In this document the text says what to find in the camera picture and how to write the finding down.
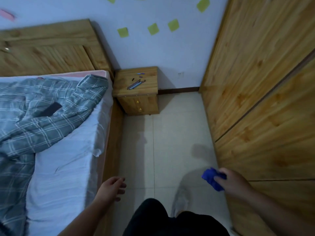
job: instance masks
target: pile of pens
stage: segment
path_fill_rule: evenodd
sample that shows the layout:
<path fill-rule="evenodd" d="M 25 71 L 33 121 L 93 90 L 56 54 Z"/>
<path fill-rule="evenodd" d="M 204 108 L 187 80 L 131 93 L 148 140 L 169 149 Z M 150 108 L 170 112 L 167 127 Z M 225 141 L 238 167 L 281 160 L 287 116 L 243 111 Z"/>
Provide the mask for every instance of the pile of pens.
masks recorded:
<path fill-rule="evenodd" d="M 141 81 L 141 79 L 139 79 L 137 82 L 133 83 L 132 85 L 130 85 L 127 89 L 131 90 L 131 89 L 134 89 L 135 87 L 139 86 L 140 84 L 144 83 L 144 81 Z"/>

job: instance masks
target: foot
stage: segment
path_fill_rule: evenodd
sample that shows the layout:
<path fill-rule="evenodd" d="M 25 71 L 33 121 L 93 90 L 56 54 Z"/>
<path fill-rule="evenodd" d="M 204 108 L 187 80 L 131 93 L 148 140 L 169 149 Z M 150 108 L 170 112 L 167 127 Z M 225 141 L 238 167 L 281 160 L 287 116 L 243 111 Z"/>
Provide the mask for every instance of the foot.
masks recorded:
<path fill-rule="evenodd" d="M 185 187 L 180 186 L 173 201 L 171 217 L 177 217 L 181 212 L 187 211 L 188 204 L 189 192 Z"/>

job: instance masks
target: person's left hand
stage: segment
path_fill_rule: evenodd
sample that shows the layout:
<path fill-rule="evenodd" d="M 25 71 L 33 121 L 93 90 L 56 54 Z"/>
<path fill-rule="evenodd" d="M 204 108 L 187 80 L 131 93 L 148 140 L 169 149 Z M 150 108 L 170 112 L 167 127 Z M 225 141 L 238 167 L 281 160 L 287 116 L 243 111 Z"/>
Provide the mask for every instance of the person's left hand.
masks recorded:
<path fill-rule="evenodd" d="M 119 194 L 124 194 L 125 190 L 120 188 L 126 188 L 124 183 L 124 177 L 112 177 L 103 182 L 100 186 L 97 194 L 94 198 L 94 202 L 101 203 L 104 206 L 108 206 L 114 201 L 120 201 Z"/>

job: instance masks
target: person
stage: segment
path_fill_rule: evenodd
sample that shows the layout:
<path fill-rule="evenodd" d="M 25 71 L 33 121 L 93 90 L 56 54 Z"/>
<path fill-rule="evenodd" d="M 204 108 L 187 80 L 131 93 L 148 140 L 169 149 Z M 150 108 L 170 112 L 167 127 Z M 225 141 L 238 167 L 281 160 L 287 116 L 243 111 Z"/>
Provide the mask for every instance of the person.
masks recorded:
<path fill-rule="evenodd" d="M 266 222 L 276 235 L 314 235 L 315 226 L 305 222 L 291 211 L 279 205 L 272 198 L 255 190 L 238 172 L 219 169 L 226 174 L 226 180 L 215 177 L 225 192 L 248 203 Z M 112 177 L 98 190 L 94 201 L 79 214 L 59 236 L 92 236 L 98 222 L 114 201 L 120 201 L 124 194 L 123 177 Z M 131 235 L 229 235 L 228 231 L 214 218 L 187 211 L 186 190 L 179 189 L 168 217 L 163 205 L 156 199 L 146 199 L 135 211 L 123 236 Z"/>

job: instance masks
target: white wall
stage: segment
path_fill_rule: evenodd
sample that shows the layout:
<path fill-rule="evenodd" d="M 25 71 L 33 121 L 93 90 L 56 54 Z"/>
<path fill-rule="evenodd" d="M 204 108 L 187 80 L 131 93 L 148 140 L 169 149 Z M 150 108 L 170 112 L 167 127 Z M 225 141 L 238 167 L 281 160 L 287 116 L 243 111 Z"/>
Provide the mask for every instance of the white wall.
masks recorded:
<path fill-rule="evenodd" d="M 115 69 L 158 66 L 159 89 L 200 86 L 227 0 L 210 0 L 200 13 L 199 0 L 1 0 L 0 9 L 16 16 L 0 17 L 0 30 L 89 18 Z M 179 29 L 168 22 L 177 18 Z M 151 36 L 147 27 L 157 23 Z M 118 28 L 129 37 L 120 38 Z M 183 78 L 178 73 L 184 72 Z"/>

